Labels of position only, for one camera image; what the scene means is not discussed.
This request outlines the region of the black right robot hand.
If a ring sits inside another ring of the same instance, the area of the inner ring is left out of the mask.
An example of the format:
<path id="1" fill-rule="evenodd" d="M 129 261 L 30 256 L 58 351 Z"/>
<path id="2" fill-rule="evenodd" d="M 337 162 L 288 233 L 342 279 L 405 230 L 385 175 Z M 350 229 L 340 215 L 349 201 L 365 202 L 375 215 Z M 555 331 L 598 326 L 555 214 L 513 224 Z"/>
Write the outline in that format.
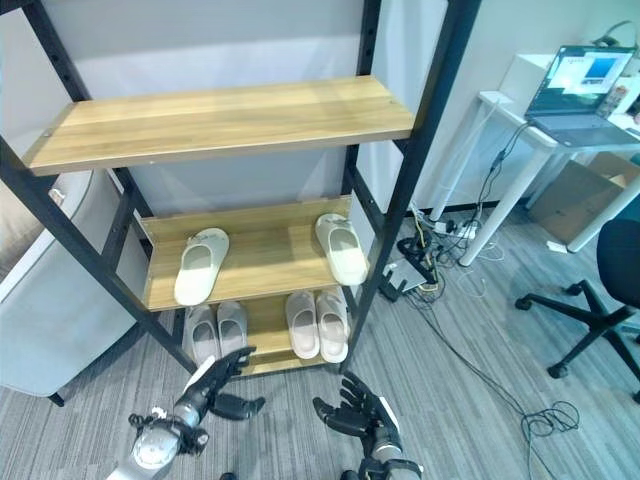
<path id="1" fill-rule="evenodd" d="M 383 397 L 351 371 L 343 374 L 341 385 L 341 402 L 337 407 L 320 397 L 313 398 L 318 418 L 330 429 L 358 438 L 366 457 L 373 455 L 378 444 L 402 449 L 397 419 Z"/>

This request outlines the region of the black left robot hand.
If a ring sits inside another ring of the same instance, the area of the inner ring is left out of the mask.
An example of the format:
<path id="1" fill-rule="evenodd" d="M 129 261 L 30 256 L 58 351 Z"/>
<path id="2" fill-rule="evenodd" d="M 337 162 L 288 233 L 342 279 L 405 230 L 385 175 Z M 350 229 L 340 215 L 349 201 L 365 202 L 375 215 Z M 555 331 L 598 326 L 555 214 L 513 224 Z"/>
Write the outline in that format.
<path id="1" fill-rule="evenodd" d="M 234 350 L 209 366 L 189 384 L 177 401 L 178 405 L 193 408 L 202 421 L 208 412 L 227 420 L 243 421 L 256 415 L 265 406 L 266 399 L 259 397 L 246 400 L 236 395 L 223 393 L 222 389 L 232 377 L 239 376 L 249 364 L 255 346 L 245 346 Z"/>

